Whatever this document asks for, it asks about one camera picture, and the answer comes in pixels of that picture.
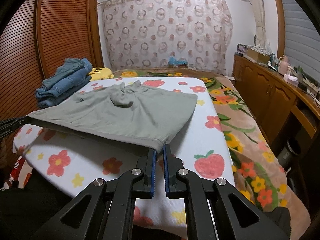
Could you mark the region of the grey window shutter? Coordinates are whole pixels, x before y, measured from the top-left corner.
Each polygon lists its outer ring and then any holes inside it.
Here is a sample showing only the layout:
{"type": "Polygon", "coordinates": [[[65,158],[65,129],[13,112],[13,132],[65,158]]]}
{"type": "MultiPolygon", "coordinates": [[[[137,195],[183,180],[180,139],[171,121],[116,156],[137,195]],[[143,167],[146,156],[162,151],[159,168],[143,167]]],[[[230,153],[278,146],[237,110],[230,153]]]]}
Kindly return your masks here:
{"type": "Polygon", "coordinates": [[[285,19],[285,56],[294,67],[319,81],[319,33],[295,0],[281,0],[285,19]]]}

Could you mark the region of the yellow plush toy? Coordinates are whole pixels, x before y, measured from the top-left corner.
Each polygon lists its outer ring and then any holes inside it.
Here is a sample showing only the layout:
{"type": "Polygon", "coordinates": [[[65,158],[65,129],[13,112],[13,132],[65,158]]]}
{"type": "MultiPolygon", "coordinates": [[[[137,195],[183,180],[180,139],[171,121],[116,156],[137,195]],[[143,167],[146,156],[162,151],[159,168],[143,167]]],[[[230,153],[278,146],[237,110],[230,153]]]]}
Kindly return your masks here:
{"type": "Polygon", "coordinates": [[[102,67],[102,68],[93,68],[91,72],[88,73],[88,76],[91,77],[90,81],[98,81],[98,80],[106,80],[106,79],[113,79],[114,75],[109,68],[102,67]]]}

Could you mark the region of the patterned lace curtain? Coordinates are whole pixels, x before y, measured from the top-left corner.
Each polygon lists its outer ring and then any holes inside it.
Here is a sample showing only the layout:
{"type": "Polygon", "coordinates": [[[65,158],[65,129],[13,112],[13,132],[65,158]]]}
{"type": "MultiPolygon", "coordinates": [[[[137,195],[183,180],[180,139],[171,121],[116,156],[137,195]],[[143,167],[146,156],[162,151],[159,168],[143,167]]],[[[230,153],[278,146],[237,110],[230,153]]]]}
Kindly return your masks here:
{"type": "Polygon", "coordinates": [[[233,22],[225,0],[108,0],[101,4],[113,70],[188,67],[225,75],[233,22]]]}

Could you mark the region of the white floral folding board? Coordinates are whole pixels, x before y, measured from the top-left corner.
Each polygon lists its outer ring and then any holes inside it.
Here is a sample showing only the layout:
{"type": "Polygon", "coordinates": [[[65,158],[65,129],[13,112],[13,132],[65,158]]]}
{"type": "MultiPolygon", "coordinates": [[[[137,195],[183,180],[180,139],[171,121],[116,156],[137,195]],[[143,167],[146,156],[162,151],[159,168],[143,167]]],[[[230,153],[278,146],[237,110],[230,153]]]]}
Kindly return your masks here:
{"type": "MultiPolygon", "coordinates": [[[[191,120],[170,142],[174,156],[200,177],[225,178],[234,183],[232,160],[217,112],[203,81],[191,77],[141,77],[151,87],[197,96],[191,120]]],[[[134,168],[139,154],[124,145],[84,139],[26,124],[14,137],[12,149],[25,157],[50,183],[71,197],[96,178],[112,180],[134,168]]],[[[136,201],[137,225],[161,229],[186,237],[184,201],[170,200],[165,194],[162,162],[156,166],[156,187],[152,199],[136,201]]]]}

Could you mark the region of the brown louvered wardrobe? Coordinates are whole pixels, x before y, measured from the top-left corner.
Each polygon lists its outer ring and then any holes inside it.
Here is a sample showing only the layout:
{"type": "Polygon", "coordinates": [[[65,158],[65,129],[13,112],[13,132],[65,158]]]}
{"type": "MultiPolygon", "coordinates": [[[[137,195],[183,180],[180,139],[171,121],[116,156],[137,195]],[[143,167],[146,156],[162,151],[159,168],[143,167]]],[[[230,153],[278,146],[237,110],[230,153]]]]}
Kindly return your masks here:
{"type": "Polygon", "coordinates": [[[103,65],[97,0],[20,2],[1,34],[1,119],[35,110],[35,90],[68,58],[103,65]]]}

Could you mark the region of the pink kettle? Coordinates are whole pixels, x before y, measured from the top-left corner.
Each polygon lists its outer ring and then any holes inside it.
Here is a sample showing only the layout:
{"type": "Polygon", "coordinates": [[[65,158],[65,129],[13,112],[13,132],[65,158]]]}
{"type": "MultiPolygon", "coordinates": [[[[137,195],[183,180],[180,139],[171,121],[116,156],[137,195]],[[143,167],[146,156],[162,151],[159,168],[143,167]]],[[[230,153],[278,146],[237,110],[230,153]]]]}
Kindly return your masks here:
{"type": "Polygon", "coordinates": [[[281,75],[285,75],[287,74],[287,69],[289,66],[289,59],[287,56],[283,55],[282,57],[279,58],[279,68],[278,68],[278,72],[281,75]]]}

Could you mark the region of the brown wooden sideboard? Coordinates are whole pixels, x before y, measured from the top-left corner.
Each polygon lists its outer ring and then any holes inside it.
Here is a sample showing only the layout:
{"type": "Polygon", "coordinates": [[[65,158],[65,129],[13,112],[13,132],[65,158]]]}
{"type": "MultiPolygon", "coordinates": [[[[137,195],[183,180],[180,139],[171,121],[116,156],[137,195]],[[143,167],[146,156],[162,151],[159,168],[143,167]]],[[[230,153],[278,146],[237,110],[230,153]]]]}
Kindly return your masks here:
{"type": "Polygon", "coordinates": [[[274,153],[289,140],[302,154],[319,147],[319,105],[310,94],[266,67],[235,55],[235,87],[274,153]]]}

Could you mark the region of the folded blue denim jeans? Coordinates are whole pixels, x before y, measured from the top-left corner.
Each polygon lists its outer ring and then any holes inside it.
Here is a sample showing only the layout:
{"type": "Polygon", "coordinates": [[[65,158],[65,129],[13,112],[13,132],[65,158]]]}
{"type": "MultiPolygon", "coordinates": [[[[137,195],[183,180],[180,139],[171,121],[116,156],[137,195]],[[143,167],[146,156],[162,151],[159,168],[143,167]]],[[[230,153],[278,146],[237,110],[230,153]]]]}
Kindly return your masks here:
{"type": "Polygon", "coordinates": [[[88,59],[65,59],[55,74],[42,82],[35,92],[40,109],[60,104],[89,83],[92,64],[88,59]]]}

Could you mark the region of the grey-green shorts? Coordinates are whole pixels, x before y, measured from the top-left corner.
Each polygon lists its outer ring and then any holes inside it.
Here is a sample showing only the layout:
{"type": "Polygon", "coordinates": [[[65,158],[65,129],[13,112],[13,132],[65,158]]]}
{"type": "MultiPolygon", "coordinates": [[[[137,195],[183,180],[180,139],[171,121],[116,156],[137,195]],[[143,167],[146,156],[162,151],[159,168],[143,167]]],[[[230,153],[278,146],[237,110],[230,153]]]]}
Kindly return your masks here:
{"type": "Polygon", "coordinates": [[[118,141],[161,153],[192,117],[197,96],[120,83],[75,93],[65,102],[31,112],[33,125],[84,138],[118,141]]]}

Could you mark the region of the blue toy on bed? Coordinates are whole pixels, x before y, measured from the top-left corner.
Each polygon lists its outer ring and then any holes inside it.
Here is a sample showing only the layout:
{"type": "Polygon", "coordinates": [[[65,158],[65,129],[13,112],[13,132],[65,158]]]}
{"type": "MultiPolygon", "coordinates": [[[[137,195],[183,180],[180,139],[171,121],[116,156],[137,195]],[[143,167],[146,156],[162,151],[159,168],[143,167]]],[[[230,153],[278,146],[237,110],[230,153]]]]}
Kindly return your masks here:
{"type": "Polygon", "coordinates": [[[175,59],[174,57],[169,57],[168,67],[180,67],[180,68],[188,68],[188,62],[186,59],[175,59]]]}

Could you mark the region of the floral brown bed blanket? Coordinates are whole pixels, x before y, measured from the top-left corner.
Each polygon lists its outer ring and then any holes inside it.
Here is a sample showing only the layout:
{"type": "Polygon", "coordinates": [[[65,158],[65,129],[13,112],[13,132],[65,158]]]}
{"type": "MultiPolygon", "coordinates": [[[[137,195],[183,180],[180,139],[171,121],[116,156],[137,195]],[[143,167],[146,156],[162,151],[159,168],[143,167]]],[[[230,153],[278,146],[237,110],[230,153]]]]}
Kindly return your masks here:
{"type": "Polygon", "coordinates": [[[299,239],[311,224],[310,215],[287,184],[286,173],[271,151],[244,100],[226,77],[182,68],[118,70],[121,77],[196,77],[207,86],[217,117],[206,122],[222,128],[233,161],[235,187],[262,211],[285,207],[291,217],[291,239],[299,239]]]}

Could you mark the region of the cardboard box on sideboard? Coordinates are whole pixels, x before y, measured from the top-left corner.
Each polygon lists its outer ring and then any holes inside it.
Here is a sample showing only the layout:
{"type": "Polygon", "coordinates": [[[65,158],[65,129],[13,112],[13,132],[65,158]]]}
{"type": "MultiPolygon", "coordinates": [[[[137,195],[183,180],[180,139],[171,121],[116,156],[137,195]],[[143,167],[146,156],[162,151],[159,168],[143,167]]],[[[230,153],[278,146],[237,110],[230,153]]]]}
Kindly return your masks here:
{"type": "Polygon", "coordinates": [[[247,49],[246,56],[249,60],[255,63],[263,63],[263,64],[268,64],[270,60],[269,55],[264,55],[261,52],[258,52],[252,48],[247,49]]]}

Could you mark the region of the pink tissue pack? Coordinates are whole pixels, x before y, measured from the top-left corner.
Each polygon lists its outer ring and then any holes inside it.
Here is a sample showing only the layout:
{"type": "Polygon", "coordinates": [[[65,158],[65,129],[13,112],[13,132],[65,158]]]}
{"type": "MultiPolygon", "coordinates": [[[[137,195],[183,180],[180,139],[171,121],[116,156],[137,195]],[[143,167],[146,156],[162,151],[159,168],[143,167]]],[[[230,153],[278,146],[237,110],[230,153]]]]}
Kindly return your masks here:
{"type": "Polygon", "coordinates": [[[296,76],[291,76],[289,74],[285,74],[283,79],[284,79],[284,81],[286,81],[287,83],[289,83],[295,87],[298,87],[298,85],[299,85],[298,77],[296,77],[296,76]]]}

